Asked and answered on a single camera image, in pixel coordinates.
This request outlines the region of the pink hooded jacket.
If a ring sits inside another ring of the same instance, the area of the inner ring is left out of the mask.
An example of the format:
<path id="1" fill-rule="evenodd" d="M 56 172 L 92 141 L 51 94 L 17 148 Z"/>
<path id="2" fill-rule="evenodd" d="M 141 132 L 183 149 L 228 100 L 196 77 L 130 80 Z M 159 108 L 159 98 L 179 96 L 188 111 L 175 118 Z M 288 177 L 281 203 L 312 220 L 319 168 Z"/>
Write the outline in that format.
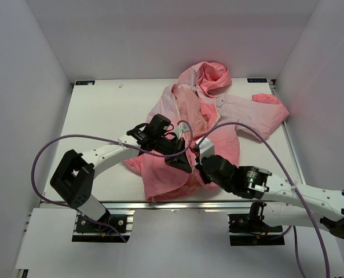
<path id="1" fill-rule="evenodd" d="M 156 114 L 170 119 L 172 124 L 187 121 L 191 132 L 184 133 L 186 141 L 198 140 L 205 134 L 212 141 L 215 153 L 238 165 L 240 143 L 237 131 L 241 125 L 252 127 L 251 135 L 259 133 L 264 139 L 289 116 L 283 103 L 271 94 L 254 94 L 251 99 L 221 93 L 230 86 L 228 69 L 220 63 L 201 62 L 185 70 L 175 84 L 166 87 L 147 116 L 151 121 Z M 208 133 L 215 125 L 223 127 Z M 147 201 L 181 199 L 205 189 L 217 189 L 211 182 L 205 184 L 197 170 L 192 173 L 165 164 L 163 158 L 142 154 L 128 159 L 125 165 L 139 174 L 144 184 Z"/>

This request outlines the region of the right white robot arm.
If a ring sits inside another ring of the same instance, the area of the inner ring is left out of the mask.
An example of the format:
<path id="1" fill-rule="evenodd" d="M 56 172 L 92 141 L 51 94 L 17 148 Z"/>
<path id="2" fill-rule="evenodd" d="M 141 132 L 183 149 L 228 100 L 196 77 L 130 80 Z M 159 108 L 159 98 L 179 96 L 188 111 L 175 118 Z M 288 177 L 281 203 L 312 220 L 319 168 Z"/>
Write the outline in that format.
<path id="1" fill-rule="evenodd" d="M 204 181 L 215 183 L 225 192 L 260 201 L 251 206 L 248 216 L 249 226 L 255 231 L 271 225 L 317 225 L 344 239 L 344 190 L 291 185 L 268 170 L 236 167 L 219 155 L 197 159 L 196 168 Z"/>

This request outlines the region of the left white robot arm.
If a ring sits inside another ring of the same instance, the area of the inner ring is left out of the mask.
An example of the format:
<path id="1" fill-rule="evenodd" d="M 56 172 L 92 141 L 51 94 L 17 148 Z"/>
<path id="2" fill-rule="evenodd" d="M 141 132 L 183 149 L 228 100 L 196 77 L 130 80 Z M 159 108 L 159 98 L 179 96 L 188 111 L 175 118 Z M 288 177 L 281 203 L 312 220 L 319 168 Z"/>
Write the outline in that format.
<path id="1" fill-rule="evenodd" d="M 111 167 L 147 154 L 162 158 L 166 165 L 191 173 L 186 151 L 191 146 L 179 131 L 171 131 L 172 122 L 161 114 L 149 123 L 142 123 L 118 140 L 106 140 L 106 145 L 85 153 L 71 149 L 60 160 L 51 180 L 51 187 L 74 209 L 89 219 L 96 231 L 108 227 L 110 213 L 92 195 L 94 179 Z"/>

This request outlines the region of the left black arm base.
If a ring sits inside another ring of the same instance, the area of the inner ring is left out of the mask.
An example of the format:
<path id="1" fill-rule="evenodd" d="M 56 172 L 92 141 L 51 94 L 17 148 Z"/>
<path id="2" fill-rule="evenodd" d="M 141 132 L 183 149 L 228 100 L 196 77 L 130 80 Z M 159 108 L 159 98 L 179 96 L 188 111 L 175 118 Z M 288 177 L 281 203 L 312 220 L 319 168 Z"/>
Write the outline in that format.
<path id="1" fill-rule="evenodd" d="M 133 229 L 134 211 L 110 211 L 107 225 L 95 224 L 77 213 L 72 242 L 127 243 Z"/>

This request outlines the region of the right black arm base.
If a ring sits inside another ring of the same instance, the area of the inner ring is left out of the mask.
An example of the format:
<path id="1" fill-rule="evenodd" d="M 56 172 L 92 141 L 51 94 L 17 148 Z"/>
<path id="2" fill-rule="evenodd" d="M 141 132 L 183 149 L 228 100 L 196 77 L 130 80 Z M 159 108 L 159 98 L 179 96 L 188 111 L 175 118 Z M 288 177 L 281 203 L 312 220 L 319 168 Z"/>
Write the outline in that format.
<path id="1" fill-rule="evenodd" d="M 264 223 L 264 202 L 255 202 L 242 213 L 228 214 L 229 240 L 231 246 L 283 246 L 282 226 Z"/>

